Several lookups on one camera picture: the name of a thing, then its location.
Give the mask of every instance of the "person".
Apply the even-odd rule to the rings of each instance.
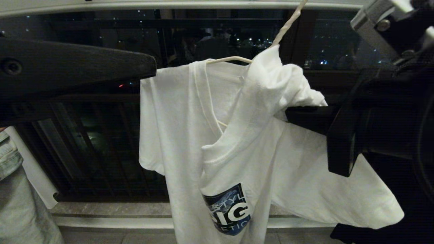
[[[23,158],[0,128],[0,243],[63,244],[62,234],[27,179]]]

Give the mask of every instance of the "white hanger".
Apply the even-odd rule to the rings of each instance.
[[[273,46],[278,45],[280,43],[280,41],[282,40],[283,36],[286,34],[286,32],[293,25],[294,21],[296,21],[298,19],[298,17],[300,17],[300,15],[301,15],[301,9],[303,9],[303,7],[306,5],[306,3],[307,3],[307,0],[302,0],[300,2],[300,4],[298,5],[298,7],[294,11],[294,13],[289,18],[289,20],[280,29],[279,33],[274,38],[274,41],[273,41],[273,43],[271,44],[270,47],[273,47]],[[211,61],[208,61],[207,64],[221,63],[221,62],[234,61],[234,60],[238,60],[238,61],[245,62],[245,63],[252,63],[252,60],[250,60],[250,59],[246,59],[246,58],[243,58],[243,57],[240,57],[240,56],[232,56],[232,57],[227,57],[227,58],[222,58],[222,59],[211,60]],[[227,124],[225,124],[225,123],[223,123],[223,122],[221,122],[219,120],[217,120],[217,123],[219,123],[219,124],[227,127]]]

